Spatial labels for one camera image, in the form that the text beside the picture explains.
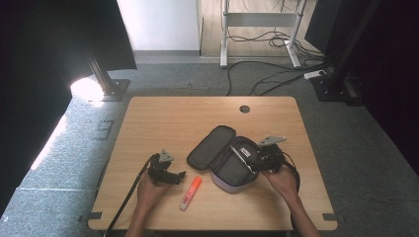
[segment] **gray carpet floor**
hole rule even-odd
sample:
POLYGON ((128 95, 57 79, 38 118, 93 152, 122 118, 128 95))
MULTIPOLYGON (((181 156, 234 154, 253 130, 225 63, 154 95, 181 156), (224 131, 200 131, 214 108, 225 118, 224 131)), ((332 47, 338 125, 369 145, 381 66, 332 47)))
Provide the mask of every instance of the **gray carpet floor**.
MULTIPOLYGON (((113 79, 130 80, 120 102, 97 104, 73 97, 61 120, 65 128, 56 130, 42 161, 16 189, 1 217, 0 236, 101 236, 88 227, 87 216, 130 98, 228 92, 227 71, 217 63, 137 67, 110 72, 113 79)), ((230 72, 230 96, 248 96, 256 82, 280 71, 284 69, 258 63, 237 65, 230 72)), ((278 73, 269 80, 281 82, 296 75, 278 73)), ((262 84, 252 95, 275 85, 262 84)), ((310 82, 302 78, 264 96, 292 96, 297 101, 339 222, 336 230, 322 231, 323 236, 419 236, 419 178, 366 108, 318 102, 310 82)), ((225 236, 267 235, 278 236, 243 232, 225 236)))

